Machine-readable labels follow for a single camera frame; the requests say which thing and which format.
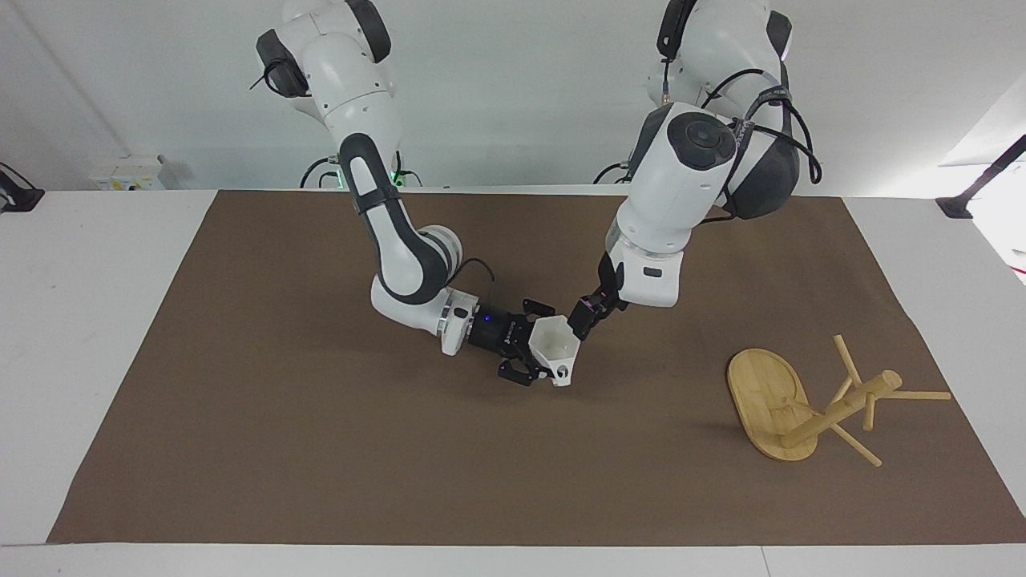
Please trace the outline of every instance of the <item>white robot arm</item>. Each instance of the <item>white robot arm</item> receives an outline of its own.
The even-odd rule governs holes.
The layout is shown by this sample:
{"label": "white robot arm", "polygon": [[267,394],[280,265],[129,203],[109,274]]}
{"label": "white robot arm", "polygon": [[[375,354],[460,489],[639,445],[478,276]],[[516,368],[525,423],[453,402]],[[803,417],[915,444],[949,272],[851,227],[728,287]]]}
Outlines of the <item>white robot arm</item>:
{"label": "white robot arm", "polygon": [[477,306],[448,286],[463,260],[459,237],[442,226],[415,230],[390,178],[399,118],[379,66],[391,39],[368,0],[292,0],[284,24],[261,36],[264,79],[295,108],[321,121],[378,252],[370,300],[383,315],[439,337],[456,354]]}
{"label": "white robot arm", "polygon": [[[819,182],[788,89],[790,38],[790,21],[764,2],[670,1],[657,41],[662,90],[649,91],[663,106],[648,115],[629,162],[630,193],[606,236],[600,285],[570,315],[579,339],[630,304],[674,306],[684,246],[713,205],[731,219],[780,208],[798,182],[799,151]],[[807,145],[791,137],[792,117]]]}

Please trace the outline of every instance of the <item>black clamp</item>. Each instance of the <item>black clamp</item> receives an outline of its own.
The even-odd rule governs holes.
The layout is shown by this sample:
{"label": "black clamp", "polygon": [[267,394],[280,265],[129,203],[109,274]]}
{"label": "black clamp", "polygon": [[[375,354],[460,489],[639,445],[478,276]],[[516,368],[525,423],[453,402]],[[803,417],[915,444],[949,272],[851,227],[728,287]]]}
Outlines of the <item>black clamp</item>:
{"label": "black clamp", "polygon": [[556,316],[556,309],[530,299],[524,299],[521,304],[522,314],[481,305],[474,316],[468,342],[503,357],[499,364],[500,377],[529,387],[535,381],[549,376],[548,369],[539,363],[530,352],[535,320]]}

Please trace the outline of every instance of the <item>black cable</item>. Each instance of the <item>black cable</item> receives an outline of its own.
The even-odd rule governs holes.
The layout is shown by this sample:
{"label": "black cable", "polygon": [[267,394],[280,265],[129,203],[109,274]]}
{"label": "black cable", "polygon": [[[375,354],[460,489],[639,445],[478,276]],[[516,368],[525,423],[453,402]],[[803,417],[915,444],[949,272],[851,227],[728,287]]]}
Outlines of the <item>black cable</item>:
{"label": "black cable", "polygon": [[402,170],[396,174],[402,177],[412,175],[415,178],[417,178],[417,184],[421,185],[421,187],[424,187],[424,181],[421,180],[421,176],[415,172],[413,170]]}
{"label": "black cable", "polygon": [[17,177],[17,178],[22,179],[23,181],[25,181],[25,184],[29,185],[30,189],[35,189],[36,188],[36,185],[32,184],[32,182],[29,181],[29,179],[25,178],[25,176],[22,175],[22,172],[18,172],[17,170],[15,170],[14,167],[11,166],[10,164],[7,164],[6,162],[0,161],[0,166],[3,166],[4,168],[7,168],[15,177]]}
{"label": "black cable", "polygon": [[820,184],[820,182],[823,181],[823,165],[820,164],[820,159],[816,157],[816,154],[813,153],[813,150],[811,148],[794,140],[794,138],[789,137],[784,132],[774,130],[773,128],[766,128],[765,126],[759,126],[758,124],[756,124],[752,126],[752,129],[755,130],[756,132],[762,132],[764,134],[776,137],[784,141],[785,143],[793,146],[794,148],[798,149],[802,154],[808,157],[808,180],[814,185],[818,185]]}
{"label": "black cable", "polygon": [[463,269],[466,268],[467,265],[469,265],[470,263],[477,263],[482,267],[484,267],[484,270],[488,271],[488,277],[491,278],[491,283],[488,284],[488,293],[484,296],[484,303],[487,304],[488,301],[491,300],[491,288],[496,285],[496,272],[491,270],[491,267],[488,266],[488,263],[482,261],[481,259],[470,258],[465,260],[459,267],[457,267],[456,272],[452,273],[452,278],[450,278],[448,281],[448,284],[452,284],[453,282],[456,282],[457,277],[460,276],[460,273],[463,272]]}
{"label": "black cable", "polygon": [[591,184],[597,185],[598,183],[600,183],[602,181],[602,177],[608,175],[609,172],[616,170],[617,168],[623,169],[624,168],[624,162],[617,162],[616,164],[610,164],[610,165],[606,166],[605,168],[602,169],[601,172],[598,174],[597,177],[595,177],[595,182],[593,182]]}
{"label": "black cable", "polygon": [[713,89],[713,91],[709,92],[709,98],[706,99],[706,102],[702,103],[702,108],[704,109],[705,107],[709,106],[709,103],[711,103],[715,99],[718,99],[719,98],[719,91],[722,90],[723,88],[725,88],[727,84],[729,84],[731,82],[734,82],[738,78],[741,78],[742,76],[747,76],[749,74],[765,74],[765,73],[766,73],[766,71],[758,69],[758,68],[746,68],[745,70],[742,70],[741,72],[735,72],[731,76],[727,76],[726,80],[720,82]]}
{"label": "black cable", "polygon": [[331,157],[330,156],[325,156],[324,158],[321,158],[321,159],[315,161],[313,164],[311,164],[310,167],[307,168],[307,171],[303,174],[303,179],[300,180],[300,188],[307,188],[307,179],[310,178],[310,175],[313,174],[313,171],[318,166],[320,166],[321,164],[326,164],[326,163],[328,163],[330,161],[331,161]]}
{"label": "black cable", "polygon": [[[253,88],[255,88],[256,84],[260,84],[261,80],[263,80],[264,83],[267,84],[267,87],[270,88],[271,91],[274,92],[275,94],[278,94],[279,97],[283,97],[286,99],[294,99],[295,97],[290,97],[282,92],[281,90],[278,89],[277,86],[271,83],[271,73],[274,72],[274,69],[288,63],[289,63],[288,59],[274,59],[271,62],[267,63],[267,66],[264,67],[264,74],[260,78],[258,78],[256,81],[252,83],[252,85],[249,86],[249,89],[252,90]],[[306,94],[302,95],[309,97],[310,92],[307,92]]]}
{"label": "black cable", "polygon": [[670,97],[670,63],[673,62],[670,59],[663,59],[663,99],[664,102],[669,100]]}
{"label": "black cable", "polygon": [[317,188],[324,188],[324,177],[334,177],[336,179],[338,179],[339,178],[339,172],[327,171],[327,172],[324,172],[323,175],[321,175],[320,178],[317,179]]}

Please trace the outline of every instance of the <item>white table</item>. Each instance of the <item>white table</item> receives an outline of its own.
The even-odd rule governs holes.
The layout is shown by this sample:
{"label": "white table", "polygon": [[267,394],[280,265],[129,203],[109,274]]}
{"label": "white table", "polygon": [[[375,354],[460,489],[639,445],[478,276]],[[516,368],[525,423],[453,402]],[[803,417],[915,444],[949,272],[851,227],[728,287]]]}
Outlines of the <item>white table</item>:
{"label": "white table", "polygon": [[[613,187],[480,192],[617,194]],[[0,543],[43,543],[214,191],[51,192],[0,216]],[[931,201],[850,198],[856,223],[1021,510],[1026,286]],[[1026,544],[959,547],[0,548],[0,575],[1022,575]]]}

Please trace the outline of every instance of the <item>white wall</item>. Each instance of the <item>white wall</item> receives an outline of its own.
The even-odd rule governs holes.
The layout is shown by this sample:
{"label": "white wall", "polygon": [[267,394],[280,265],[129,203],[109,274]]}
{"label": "white wall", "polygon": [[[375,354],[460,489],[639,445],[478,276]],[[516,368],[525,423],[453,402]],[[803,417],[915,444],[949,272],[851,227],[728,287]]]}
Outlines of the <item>white wall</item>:
{"label": "white wall", "polygon": [[[428,185],[590,182],[627,156],[653,108],[644,81],[665,0],[377,4],[394,40],[404,157]],[[185,187],[295,186],[330,152],[314,121],[246,91],[261,72],[253,44],[277,24],[279,0],[5,5],[21,8],[116,138],[164,154]],[[871,194],[936,166],[1026,68],[1021,56],[1016,70],[1015,56],[994,64],[1026,53],[1019,0],[773,5],[795,25],[789,66],[824,194]],[[81,106],[55,101],[52,79],[34,74],[17,35],[4,32],[0,156],[37,184],[77,186],[83,159],[116,147],[89,132]]]}

